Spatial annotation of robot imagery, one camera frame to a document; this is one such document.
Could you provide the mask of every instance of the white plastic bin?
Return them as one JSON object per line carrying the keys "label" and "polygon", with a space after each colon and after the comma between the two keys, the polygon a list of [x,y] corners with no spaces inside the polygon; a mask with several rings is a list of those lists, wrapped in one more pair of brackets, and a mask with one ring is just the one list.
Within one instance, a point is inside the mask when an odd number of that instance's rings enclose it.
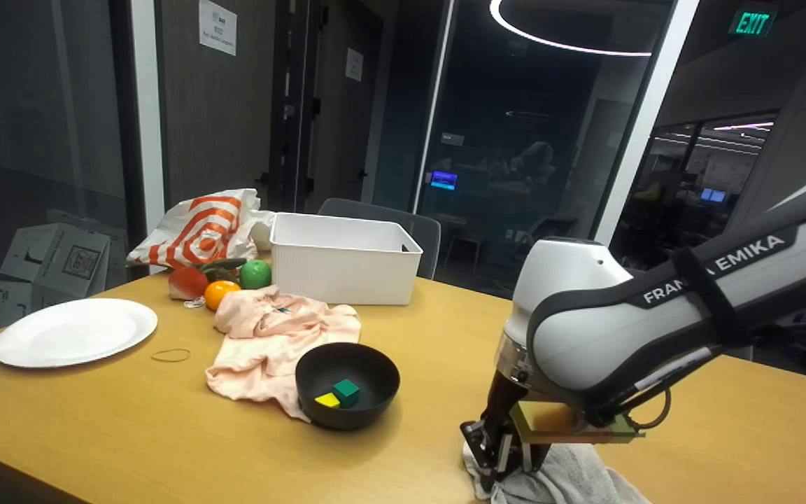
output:
{"label": "white plastic bin", "polygon": [[408,306],[420,243],[395,222],[276,212],[272,282],[347,306]]}

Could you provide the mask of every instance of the green object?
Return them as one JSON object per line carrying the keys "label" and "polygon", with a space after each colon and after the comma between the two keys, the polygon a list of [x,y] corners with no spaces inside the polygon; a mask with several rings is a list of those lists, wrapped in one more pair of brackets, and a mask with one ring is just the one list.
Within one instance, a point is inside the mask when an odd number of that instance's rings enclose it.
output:
{"label": "green object", "polygon": [[265,261],[247,261],[240,265],[240,288],[263,288],[272,282],[272,265]]}
{"label": "green object", "polygon": [[742,8],[729,26],[734,36],[764,36],[774,19],[773,8]]}
{"label": "green object", "polygon": [[352,407],[359,400],[359,387],[352,380],[339,380],[331,391],[342,400],[342,407]]}

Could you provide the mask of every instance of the black bowl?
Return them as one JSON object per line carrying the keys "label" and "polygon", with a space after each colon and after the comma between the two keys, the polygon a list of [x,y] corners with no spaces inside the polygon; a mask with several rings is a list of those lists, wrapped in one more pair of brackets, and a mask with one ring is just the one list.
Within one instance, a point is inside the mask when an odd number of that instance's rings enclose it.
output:
{"label": "black bowl", "polygon": [[[319,344],[297,362],[294,379],[298,409],[312,426],[333,430],[354,430],[374,423],[401,390],[395,362],[366,344]],[[339,409],[317,404],[339,380],[354,383],[359,397]]]}

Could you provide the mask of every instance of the wooden table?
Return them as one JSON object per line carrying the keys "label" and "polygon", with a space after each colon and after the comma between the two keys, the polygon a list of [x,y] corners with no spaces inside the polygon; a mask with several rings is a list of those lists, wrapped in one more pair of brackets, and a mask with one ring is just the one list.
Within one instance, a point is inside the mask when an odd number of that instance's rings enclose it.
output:
{"label": "wooden table", "polygon": [[[417,279],[408,309],[361,309],[361,341],[402,374],[381,423],[333,435],[205,387],[220,335],[145,278],[110,296],[160,313],[110,362],[0,366],[0,467],[82,500],[472,500],[459,423],[483,409],[508,302]],[[160,362],[163,349],[184,362]],[[806,379],[715,359],[675,390],[672,416],[601,457],[652,500],[806,500]]]}

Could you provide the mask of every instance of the orange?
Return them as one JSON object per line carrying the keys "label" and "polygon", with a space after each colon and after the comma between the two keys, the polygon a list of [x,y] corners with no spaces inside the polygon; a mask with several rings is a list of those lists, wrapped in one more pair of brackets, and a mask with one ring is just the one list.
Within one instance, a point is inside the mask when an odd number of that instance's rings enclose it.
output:
{"label": "orange", "polygon": [[207,288],[205,288],[205,306],[207,306],[210,310],[214,310],[217,302],[224,302],[224,296],[227,296],[228,290],[240,290],[240,286],[233,282],[233,279],[212,279],[212,282],[207,282]]}

